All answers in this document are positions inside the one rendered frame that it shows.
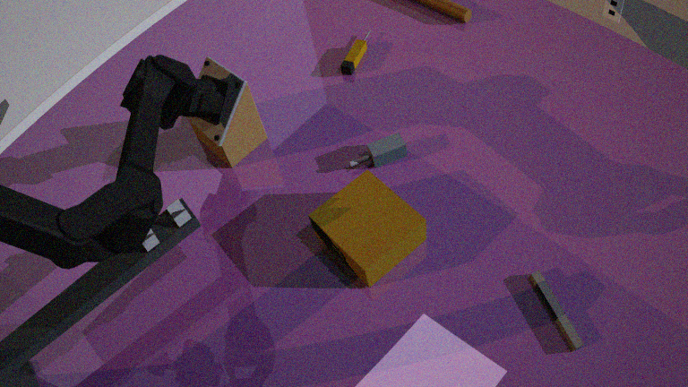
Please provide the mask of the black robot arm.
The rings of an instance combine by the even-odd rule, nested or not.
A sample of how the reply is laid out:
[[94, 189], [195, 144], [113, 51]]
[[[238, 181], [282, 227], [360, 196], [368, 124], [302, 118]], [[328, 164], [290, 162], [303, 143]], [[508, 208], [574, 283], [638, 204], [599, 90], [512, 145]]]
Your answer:
[[153, 172], [159, 128], [173, 128], [178, 116], [217, 125], [227, 89], [173, 58], [141, 59], [120, 104], [131, 115], [116, 181], [65, 210], [0, 185], [0, 241], [67, 270], [138, 251], [163, 207]]

